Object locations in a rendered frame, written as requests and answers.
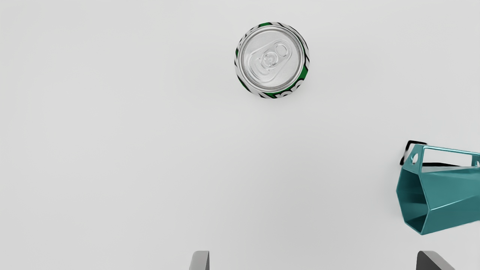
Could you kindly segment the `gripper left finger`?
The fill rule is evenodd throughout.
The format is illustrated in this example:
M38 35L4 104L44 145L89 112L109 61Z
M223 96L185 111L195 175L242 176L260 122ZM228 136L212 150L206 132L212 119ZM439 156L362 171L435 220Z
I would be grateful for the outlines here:
M210 270L210 256L208 250L195 251L192 255L189 270Z

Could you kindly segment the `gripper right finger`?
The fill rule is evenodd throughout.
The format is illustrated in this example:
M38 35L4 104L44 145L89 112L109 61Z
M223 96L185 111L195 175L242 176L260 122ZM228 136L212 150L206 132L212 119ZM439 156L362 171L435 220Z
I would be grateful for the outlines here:
M435 251L419 251L416 270L455 270L455 268Z

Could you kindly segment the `green and white drink can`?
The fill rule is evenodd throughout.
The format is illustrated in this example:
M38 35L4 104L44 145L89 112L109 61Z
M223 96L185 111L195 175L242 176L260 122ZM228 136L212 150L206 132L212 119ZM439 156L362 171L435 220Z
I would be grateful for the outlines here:
M305 81L310 52L303 36L280 22L254 26L235 50L235 73L242 86L263 99L279 99Z

